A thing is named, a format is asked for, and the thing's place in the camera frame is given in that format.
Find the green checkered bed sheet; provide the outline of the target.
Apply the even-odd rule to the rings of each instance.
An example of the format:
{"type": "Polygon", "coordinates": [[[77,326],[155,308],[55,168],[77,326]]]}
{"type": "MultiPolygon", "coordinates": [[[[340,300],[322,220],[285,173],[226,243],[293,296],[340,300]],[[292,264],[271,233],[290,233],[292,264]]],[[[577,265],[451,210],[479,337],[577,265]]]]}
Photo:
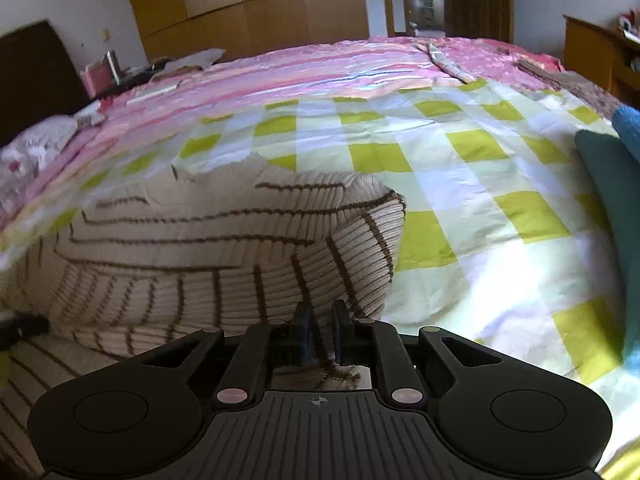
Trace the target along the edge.
{"type": "Polygon", "coordinates": [[[373,318],[409,334],[439,325],[593,389],[613,415],[601,474],[634,479],[639,373],[623,360],[623,280],[579,130],[615,136],[567,92],[492,80],[221,116],[199,107],[74,159],[2,231],[1,273],[66,212],[162,170],[206,174],[258,156],[295,172],[370,174],[406,203],[373,318]]]}

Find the beige brown-striped knit sweater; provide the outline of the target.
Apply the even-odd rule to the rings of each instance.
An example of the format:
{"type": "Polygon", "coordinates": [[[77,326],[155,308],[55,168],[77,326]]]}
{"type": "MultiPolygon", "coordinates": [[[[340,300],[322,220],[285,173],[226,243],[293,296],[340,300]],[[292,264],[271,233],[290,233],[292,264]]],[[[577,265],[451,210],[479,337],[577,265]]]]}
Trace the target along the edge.
{"type": "Polygon", "coordinates": [[[1,273],[2,310],[50,324],[9,353],[2,462],[26,479],[42,474],[27,419],[62,382],[204,328],[239,335],[286,322],[303,301],[303,380],[341,380],[332,304],[380,313],[405,218],[404,198],[370,174],[295,172],[258,156],[206,174],[162,170],[66,212],[1,273]]]}

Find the wooden wardrobe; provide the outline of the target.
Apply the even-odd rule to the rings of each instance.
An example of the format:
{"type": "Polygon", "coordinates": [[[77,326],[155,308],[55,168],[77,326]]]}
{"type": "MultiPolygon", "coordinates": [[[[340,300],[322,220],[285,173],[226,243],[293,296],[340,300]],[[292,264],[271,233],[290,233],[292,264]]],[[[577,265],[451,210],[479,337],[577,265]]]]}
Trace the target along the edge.
{"type": "Polygon", "coordinates": [[[130,0],[146,55],[224,58],[369,36],[366,0],[130,0]]]}

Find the pink storage box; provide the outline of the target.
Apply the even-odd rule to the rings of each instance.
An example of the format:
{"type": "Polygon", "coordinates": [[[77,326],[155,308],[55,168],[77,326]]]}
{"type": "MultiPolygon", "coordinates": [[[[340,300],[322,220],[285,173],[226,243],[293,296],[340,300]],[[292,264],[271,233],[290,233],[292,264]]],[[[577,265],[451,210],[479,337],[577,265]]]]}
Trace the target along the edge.
{"type": "Polygon", "coordinates": [[[90,98],[95,98],[115,84],[111,67],[105,61],[87,65],[79,76],[90,98]]]}

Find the grey pink-dotted pillow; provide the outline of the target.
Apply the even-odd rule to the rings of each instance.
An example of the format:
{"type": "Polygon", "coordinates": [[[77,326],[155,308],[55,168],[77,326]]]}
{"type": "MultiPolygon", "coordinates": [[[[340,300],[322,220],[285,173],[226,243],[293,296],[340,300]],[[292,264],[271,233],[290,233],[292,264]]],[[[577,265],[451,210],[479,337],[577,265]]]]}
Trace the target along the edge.
{"type": "Polygon", "coordinates": [[[78,133],[72,116],[52,116],[20,133],[1,149],[1,211],[7,216],[29,183],[78,133]]]}

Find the dark wooden headboard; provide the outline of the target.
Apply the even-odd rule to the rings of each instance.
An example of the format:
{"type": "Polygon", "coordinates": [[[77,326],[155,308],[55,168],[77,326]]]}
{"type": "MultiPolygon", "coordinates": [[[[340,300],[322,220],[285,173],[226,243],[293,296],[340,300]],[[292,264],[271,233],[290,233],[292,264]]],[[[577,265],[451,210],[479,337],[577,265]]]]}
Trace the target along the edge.
{"type": "Polygon", "coordinates": [[[1,37],[1,144],[54,115],[73,115],[88,93],[60,37],[47,21],[1,37]]]}

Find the pink striped quilt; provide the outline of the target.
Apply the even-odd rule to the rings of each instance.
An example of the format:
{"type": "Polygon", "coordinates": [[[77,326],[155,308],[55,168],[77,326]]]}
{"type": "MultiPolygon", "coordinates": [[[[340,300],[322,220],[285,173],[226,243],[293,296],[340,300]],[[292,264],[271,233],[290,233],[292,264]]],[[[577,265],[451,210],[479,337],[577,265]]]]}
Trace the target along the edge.
{"type": "Polygon", "coordinates": [[[215,116],[243,107],[272,104],[301,96],[378,96],[387,91],[458,84],[454,67],[473,77],[495,79],[519,89],[539,90],[544,82],[518,68],[526,60],[549,73],[561,73],[558,58],[526,51],[493,39],[381,38],[344,40],[336,44],[271,51],[252,58],[203,65],[183,58],[146,84],[111,94],[72,116],[79,130],[64,150],[40,172],[1,222],[10,223],[74,159],[101,153],[122,136],[157,122],[193,114],[199,107],[215,116]],[[178,89],[134,105],[138,92],[180,82],[178,89]]]}

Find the teal folded towel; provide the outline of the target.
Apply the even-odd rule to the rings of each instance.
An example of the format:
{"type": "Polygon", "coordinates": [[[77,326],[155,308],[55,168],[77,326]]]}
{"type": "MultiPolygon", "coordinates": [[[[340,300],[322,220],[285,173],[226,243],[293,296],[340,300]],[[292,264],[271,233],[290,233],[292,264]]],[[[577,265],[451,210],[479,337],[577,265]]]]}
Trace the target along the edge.
{"type": "Polygon", "coordinates": [[[579,130],[575,144],[610,222],[625,289],[623,360],[639,373],[639,162],[609,134],[579,130]]]}

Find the white flat box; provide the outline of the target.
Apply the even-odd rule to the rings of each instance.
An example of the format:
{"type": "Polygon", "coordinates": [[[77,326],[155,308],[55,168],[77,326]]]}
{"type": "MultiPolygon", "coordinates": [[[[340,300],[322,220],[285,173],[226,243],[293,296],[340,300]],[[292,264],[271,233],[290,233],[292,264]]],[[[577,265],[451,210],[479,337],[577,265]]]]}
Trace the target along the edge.
{"type": "Polygon", "coordinates": [[[169,92],[173,92],[178,89],[180,86],[180,82],[174,82],[173,84],[164,84],[163,86],[154,88],[154,89],[146,89],[138,92],[135,96],[129,99],[126,104],[134,105],[149,99],[156,98],[157,96],[164,96],[169,92]]]}

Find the steel thermos cup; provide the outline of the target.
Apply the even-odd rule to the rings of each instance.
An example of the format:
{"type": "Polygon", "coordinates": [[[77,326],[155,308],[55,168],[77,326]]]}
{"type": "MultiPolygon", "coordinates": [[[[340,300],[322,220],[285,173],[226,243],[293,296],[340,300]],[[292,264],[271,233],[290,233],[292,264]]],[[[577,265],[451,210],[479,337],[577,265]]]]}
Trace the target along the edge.
{"type": "Polygon", "coordinates": [[[108,50],[104,54],[104,58],[108,69],[111,72],[114,84],[116,84],[116,86],[119,86],[122,83],[122,77],[124,75],[122,74],[122,69],[119,66],[119,60],[117,58],[116,52],[114,50],[108,50]]]}

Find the wooden side cabinet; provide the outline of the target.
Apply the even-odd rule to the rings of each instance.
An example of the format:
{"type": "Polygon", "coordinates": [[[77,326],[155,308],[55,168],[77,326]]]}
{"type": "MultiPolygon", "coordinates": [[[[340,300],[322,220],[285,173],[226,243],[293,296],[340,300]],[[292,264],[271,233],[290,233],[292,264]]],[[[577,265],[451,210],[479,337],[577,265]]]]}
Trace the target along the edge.
{"type": "Polygon", "coordinates": [[[565,18],[563,64],[623,103],[639,107],[639,43],[580,18],[565,18]]]}

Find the blue folded knit sweater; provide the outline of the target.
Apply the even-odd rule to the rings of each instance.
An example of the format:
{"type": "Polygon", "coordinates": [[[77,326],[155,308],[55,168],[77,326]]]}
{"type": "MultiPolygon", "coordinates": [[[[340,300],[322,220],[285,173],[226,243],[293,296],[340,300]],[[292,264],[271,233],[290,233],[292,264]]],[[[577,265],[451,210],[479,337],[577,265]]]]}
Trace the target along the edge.
{"type": "Polygon", "coordinates": [[[640,162],[640,112],[621,105],[612,115],[612,126],[629,153],[640,162]]]}

